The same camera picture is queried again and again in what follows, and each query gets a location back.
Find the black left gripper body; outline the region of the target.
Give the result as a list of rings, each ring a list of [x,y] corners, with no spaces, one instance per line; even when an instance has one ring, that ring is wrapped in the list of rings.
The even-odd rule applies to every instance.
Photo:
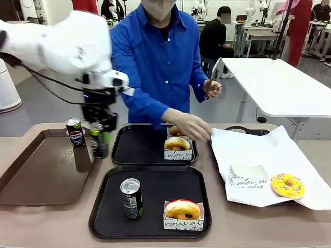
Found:
[[[116,102],[115,88],[88,89],[83,88],[83,100],[81,110],[86,120],[86,115],[94,113],[98,115],[99,121],[105,118],[110,111],[110,105]]]

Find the person's left hand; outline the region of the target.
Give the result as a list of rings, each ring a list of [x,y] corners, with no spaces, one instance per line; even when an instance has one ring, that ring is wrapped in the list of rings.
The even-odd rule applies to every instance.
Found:
[[[217,98],[220,95],[222,90],[222,85],[217,81],[208,79],[205,80],[205,82],[203,83],[202,89],[205,93],[204,99],[208,100],[208,99]]]

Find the person's right hand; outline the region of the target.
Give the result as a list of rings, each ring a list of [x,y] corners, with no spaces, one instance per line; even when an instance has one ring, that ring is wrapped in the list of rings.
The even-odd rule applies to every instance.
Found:
[[[177,126],[184,136],[194,141],[209,141],[211,138],[211,127],[196,115],[168,108],[161,119]]]

